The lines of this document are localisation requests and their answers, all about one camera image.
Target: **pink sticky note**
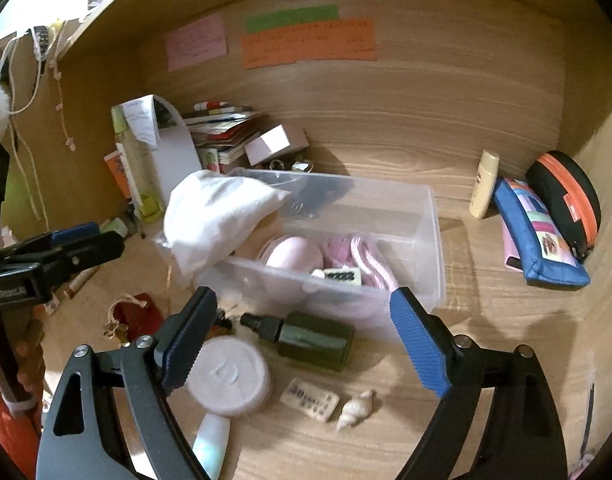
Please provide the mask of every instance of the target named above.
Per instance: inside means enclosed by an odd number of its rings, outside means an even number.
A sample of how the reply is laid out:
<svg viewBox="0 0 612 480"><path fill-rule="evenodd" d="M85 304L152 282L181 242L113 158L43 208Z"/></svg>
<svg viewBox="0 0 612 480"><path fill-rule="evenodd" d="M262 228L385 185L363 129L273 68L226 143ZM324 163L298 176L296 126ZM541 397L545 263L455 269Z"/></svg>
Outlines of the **pink sticky note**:
<svg viewBox="0 0 612 480"><path fill-rule="evenodd" d="M168 71L228 54L222 17L211 14L166 36Z"/></svg>

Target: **dark green dropper bottle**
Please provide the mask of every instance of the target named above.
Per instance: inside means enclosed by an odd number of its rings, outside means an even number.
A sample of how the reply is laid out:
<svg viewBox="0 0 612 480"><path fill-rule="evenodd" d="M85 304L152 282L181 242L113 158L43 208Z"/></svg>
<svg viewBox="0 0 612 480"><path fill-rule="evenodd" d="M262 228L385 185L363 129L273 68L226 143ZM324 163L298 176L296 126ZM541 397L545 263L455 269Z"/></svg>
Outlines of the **dark green dropper bottle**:
<svg viewBox="0 0 612 480"><path fill-rule="evenodd" d="M350 325L303 312L291 312L286 319L247 312L240 323L276 343L279 355L337 372L346 365L355 332Z"/></svg>

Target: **plastic bin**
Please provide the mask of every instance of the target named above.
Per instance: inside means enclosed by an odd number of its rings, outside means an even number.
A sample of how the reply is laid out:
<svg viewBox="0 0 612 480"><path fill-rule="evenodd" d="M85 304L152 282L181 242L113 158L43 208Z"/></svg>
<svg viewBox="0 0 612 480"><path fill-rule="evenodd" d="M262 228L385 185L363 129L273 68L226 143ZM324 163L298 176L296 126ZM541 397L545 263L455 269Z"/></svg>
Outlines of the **plastic bin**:
<svg viewBox="0 0 612 480"><path fill-rule="evenodd" d="M236 169L291 192L279 213L286 234L314 241L331 234L370 234L400 285L430 312L444 302L444 261L433 191L428 186L321 173ZM198 276L218 297L266 314L291 310L352 323L359 336L397 339L390 293L229 257ZM300 294L285 293L298 290Z"/></svg>

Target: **blue pencil case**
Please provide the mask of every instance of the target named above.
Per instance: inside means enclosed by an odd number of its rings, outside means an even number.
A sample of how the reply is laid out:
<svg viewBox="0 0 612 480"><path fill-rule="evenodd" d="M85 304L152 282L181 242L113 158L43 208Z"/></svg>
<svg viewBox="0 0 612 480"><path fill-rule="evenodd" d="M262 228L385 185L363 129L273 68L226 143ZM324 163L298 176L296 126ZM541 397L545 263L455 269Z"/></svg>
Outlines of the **blue pencil case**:
<svg viewBox="0 0 612 480"><path fill-rule="evenodd" d="M493 199L517 247L526 281L585 286L590 276L570 251L544 202L528 184L500 178Z"/></svg>

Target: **white shell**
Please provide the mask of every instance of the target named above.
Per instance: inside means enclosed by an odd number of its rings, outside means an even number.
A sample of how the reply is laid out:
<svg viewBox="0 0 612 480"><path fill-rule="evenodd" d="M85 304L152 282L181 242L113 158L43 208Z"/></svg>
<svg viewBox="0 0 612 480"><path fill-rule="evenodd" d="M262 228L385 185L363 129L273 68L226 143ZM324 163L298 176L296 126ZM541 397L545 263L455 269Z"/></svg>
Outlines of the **white shell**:
<svg viewBox="0 0 612 480"><path fill-rule="evenodd" d="M357 397L353 397L342 408L335 431L354 426L372 413L372 397L375 390L366 390Z"/></svg>

